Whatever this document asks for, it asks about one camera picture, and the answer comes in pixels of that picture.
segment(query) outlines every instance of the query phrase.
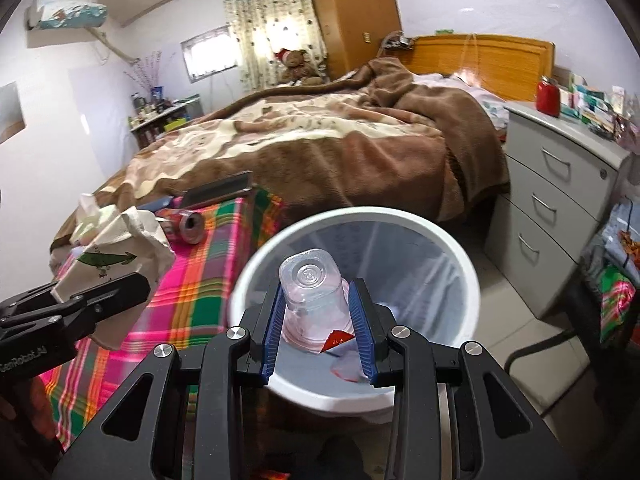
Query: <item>teddy bear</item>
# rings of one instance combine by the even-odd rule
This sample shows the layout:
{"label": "teddy bear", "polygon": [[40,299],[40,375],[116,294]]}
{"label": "teddy bear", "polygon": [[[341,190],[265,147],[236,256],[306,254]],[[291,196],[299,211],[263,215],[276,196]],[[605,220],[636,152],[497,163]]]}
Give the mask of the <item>teddy bear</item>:
{"label": "teddy bear", "polygon": [[306,50],[287,50],[283,48],[275,57],[286,67],[286,70],[280,75],[279,82],[295,83],[305,86],[321,85],[322,78],[318,75],[318,71],[305,60]]}

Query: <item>wooden headboard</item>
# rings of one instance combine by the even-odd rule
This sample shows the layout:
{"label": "wooden headboard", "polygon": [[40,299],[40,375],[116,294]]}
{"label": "wooden headboard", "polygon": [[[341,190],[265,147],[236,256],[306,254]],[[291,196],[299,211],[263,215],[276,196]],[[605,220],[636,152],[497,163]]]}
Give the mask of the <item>wooden headboard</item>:
{"label": "wooden headboard", "polygon": [[413,50],[388,50],[387,55],[398,57],[416,74],[450,75],[462,67],[476,73],[478,64],[480,86],[489,92],[506,100],[535,101],[540,78],[551,76],[554,51],[553,43],[529,38],[444,34],[415,38]]}

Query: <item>white bucket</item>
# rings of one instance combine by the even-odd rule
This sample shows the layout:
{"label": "white bucket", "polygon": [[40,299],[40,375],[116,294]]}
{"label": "white bucket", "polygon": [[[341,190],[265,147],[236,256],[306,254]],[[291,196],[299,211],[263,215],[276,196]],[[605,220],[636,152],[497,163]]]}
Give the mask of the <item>white bucket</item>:
{"label": "white bucket", "polygon": [[[315,215],[279,232],[242,271],[230,301],[230,323],[264,299],[289,256],[313,248],[334,258],[348,281],[363,278],[376,303],[431,342],[460,347],[471,339],[480,309],[476,272],[460,245],[419,216],[383,207],[351,207]],[[310,354],[280,341],[268,388],[326,416],[388,418],[393,388],[350,383],[330,371],[334,357]]]}

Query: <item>nightstand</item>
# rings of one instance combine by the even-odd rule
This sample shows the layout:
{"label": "nightstand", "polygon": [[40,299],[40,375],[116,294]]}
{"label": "nightstand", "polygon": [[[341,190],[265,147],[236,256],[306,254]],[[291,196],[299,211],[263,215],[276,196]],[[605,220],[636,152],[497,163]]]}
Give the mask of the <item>nightstand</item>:
{"label": "nightstand", "polygon": [[497,198],[484,252],[540,318],[619,199],[631,157],[577,120],[506,108],[511,191]]}

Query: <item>patterned curtain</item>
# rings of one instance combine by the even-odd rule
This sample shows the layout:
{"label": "patterned curtain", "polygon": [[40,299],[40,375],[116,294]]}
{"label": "patterned curtain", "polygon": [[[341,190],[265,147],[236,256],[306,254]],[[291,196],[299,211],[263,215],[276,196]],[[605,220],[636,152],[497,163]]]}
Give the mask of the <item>patterned curtain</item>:
{"label": "patterned curtain", "polygon": [[304,49],[324,75],[326,47],[311,0],[224,0],[230,31],[238,39],[241,79],[247,91],[278,83],[284,70],[274,53]]}

